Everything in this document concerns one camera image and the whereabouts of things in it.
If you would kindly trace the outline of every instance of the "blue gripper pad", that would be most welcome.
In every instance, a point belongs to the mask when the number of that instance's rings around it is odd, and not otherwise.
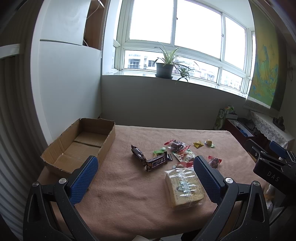
[[[73,206],[74,204],[81,202],[86,190],[98,171],[98,168],[98,159],[93,156],[70,188],[69,200]]]
[[[219,205],[226,189],[223,176],[216,172],[203,156],[197,156],[194,159],[193,168],[211,202]]]
[[[272,142],[269,143],[269,148],[271,150],[273,150],[281,158],[283,158],[283,159],[287,158],[287,155],[288,155],[287,150],[285,148],[281,147],[275,141],[272,141]]]

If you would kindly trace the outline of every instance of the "metal screw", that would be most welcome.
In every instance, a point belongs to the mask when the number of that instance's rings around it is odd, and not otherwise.
[[[225,181],[226,181],[227,183],[233,183],[233,180],[232,180],[230,177],[227,177],[227,178],[225,179]]]
[[[253,184],[256,186],[256,187],[259,187],[260,186],[260,183],[258,181],[254,181]]]
[[[59,184],[64,184],[66,181],[67,181],[66,178],[61,178],[61,179],[59,180]]]
[[[32,187],[37,187],[39,185],[39,182],[33,182]]]

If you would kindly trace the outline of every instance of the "window pane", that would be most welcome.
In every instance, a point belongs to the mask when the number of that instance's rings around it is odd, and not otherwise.
[[[113,69],[115,66],[115,51],[116,51],[116,48],[113,46],[113,51],[112,51],[112,68]]]
[[[124,53],[124,68],[156,71],[156,64],[153,65],[153,62],[158,57],[163,58],[163,54],[148,51],[126,50]]]
[[[173,7],[173,0],[134,0],[129,39],[169,44]]]
[[[119,5],[117,8],[116,18],[115,18],[115,27],[114,27],[114,39],[117,38],[117,30],[118,30],[118,22],[119,22],[119,15],[121,10],[122,0],[119,0]]]
[[[192,69],[189,72],[190,76],[203,80],[217,82],[219,68],[216,66],[183,57],[176,58],[175,62],[182,62],[182,65],[185,65],[189,69]],[[180,72],[175,68],[173,69],[173,73],[180,74]]]
[[[226,23],[226,46],[224,60],[230,64],[244,69],[244,55],[246,50],[245,29],[225,17]]]
[[[178,0],[175,45],[220,58],[221,15],[201,5]]]
[[[226,70],[222,70],[220,84],[240,90],[241,85],[242,85],[242,77],[239,77],[239,76],[237,76],[233,73],[230,73]]]
[[[253,78],[254,69],[255,69],[255,58],[256,58],[256,37],[255,31],[252,31],[252,65],[251,65],[251,74],[250,77]]]

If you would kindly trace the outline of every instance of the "windowsill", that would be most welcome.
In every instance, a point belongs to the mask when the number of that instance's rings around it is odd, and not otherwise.
[[[144,71],[144,70],[122,70],[122,71],[114,71],[111,73],[106,73],[104,75],[127,75],[127,76],[143,76],[143,77],[153,77],[153,78],[157,78],[155,76],[156,72],[152,72],[152,71]],[[180,78],[179,75],[177,74],[172,74],[172,80],[177,80],[178,78]],[[247,94],[243,94],[238,90],[235,90],[233,88],[227,87],[227,86],[223,86],[223,85],[218,85],[214,82],[208,81],[208,80],[201,80],[195,77],[190,77],[190,79],[188,80],[189,83],[192,84],[197,84],[197,85],[203,85],[203,86],[207,86],[210,88],[214,88],[214,89],[218,89],[218,90],[222,90],[222,91],[226,91],[228,93],[237,95],[237,96],[241,96],[243,98],[247,98],[248,95]]]

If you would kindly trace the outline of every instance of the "black flower pot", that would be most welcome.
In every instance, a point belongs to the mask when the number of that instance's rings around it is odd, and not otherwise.
[[[156,63],[156,75],[155,76],[158,78],[171,79],[173,67],[174,66],[172,64],[164,65],[163,63]]]

